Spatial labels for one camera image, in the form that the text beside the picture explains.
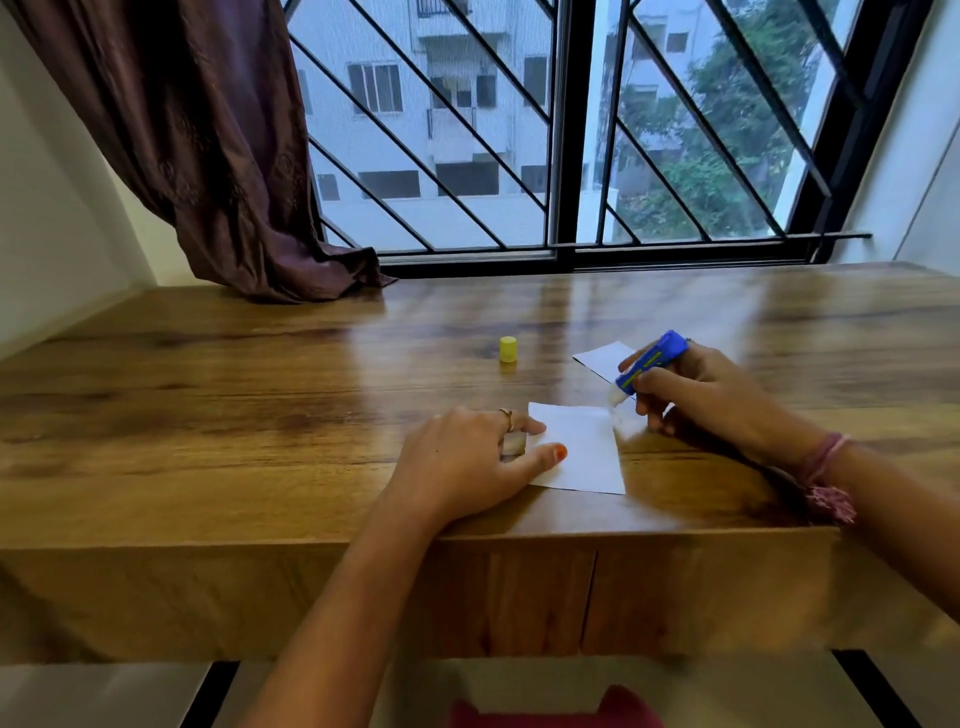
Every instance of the wooden table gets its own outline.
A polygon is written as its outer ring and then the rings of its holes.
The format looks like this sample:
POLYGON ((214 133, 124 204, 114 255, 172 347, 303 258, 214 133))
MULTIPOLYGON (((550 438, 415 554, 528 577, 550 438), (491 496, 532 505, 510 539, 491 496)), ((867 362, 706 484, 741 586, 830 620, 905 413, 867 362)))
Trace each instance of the wooden table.
MULTIPOLYGON (((570 355, 666 328, 957 487, 960 282, 917 268, 407 280, 296 307, 157 289, 0 363, 0 661, 276 655, 407 428, 458 403, 602 404, 570 355)), ((620 434, 627 496, 531 487, 454 524, 404 639, 661 655, 960 635, 775 480, 620 434)))

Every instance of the yellow cap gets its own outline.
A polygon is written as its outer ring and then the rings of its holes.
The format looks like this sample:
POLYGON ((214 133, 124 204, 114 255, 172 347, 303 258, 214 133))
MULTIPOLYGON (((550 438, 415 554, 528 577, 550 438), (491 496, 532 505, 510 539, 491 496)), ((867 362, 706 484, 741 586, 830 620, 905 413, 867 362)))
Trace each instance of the yellow cap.
POLYGON ((516 339, 513 336, 500 338, 500 361, 516 361, 516 339))

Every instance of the hand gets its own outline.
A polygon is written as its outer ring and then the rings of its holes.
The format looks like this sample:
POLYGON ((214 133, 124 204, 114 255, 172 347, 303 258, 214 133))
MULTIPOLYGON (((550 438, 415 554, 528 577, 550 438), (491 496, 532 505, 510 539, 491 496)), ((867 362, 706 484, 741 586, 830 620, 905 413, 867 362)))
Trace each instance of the hand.
MULTIPOLYGON (((649 348, 620 362, 620 371, 649 348)), ((689 420, 760 465, 794 470, 826 436, 819 426, 777 404, 724 354, 692 341, 665 369, 638 376, 634 390, 636 413, 647 416, 651 429, 673 436, 689 420), (676 406, 664 416, 670 402, 676 406)))
MULTIPOLYGON (((385 493, 413 505, 439 532, 514 496, 566 457, 563 445, 550 443, 500 462, 508 426, 503 412, 464 407, 428 420, 404 441, 385 493)), ((539 435, 546 425, 515 412, 514 430, 539 435)))

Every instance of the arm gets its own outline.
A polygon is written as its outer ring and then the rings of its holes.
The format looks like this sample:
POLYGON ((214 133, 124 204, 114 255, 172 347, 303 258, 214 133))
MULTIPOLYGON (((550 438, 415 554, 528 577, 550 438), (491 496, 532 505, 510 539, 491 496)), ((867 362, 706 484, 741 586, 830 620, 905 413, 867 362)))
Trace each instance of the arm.
MULTIPOLYGON (((644 350, 620 365, 624 371, 644 350)), ((827 436, 777 404, 721 352, 698 344, 668 369, 636 379, 636 411, 674 435, 693 422, 760 465, 795 473, 827 436), (667 405, 676 406, 664 414, 667 405)), ((827 484, 856 507, 854 532, 954 620, 960 621, 960 498, 931 491, 890 460, 848 443, 830 460, 827 484)))
MULTIPOLYGON (((543 423, 515 414, 516 428, 543 423)), ((517 493, 566 455, 541 445, 500 462, 508 418, 457 409, 404 442, 394 475, 277 661, 243 728, 360 728, 370 722, 420 562, 449 522, 517 493)))

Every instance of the left hand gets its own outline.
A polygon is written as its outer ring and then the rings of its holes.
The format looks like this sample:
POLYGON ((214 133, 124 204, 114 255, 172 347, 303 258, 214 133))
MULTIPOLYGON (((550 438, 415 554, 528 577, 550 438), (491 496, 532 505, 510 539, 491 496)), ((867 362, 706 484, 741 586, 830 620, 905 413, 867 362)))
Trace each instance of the left hand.
MULTIPOLYGON (((539 435, 546 425, 515 412, 514 431, 539 435)), ((566 457, 559 443, 540 445, 500 462, 509 419, 503 412, 457 407, 411 432, 403 443, 384 495, 423 513, 439 532, 449 522, 492 508, 514 496, 566 457)))

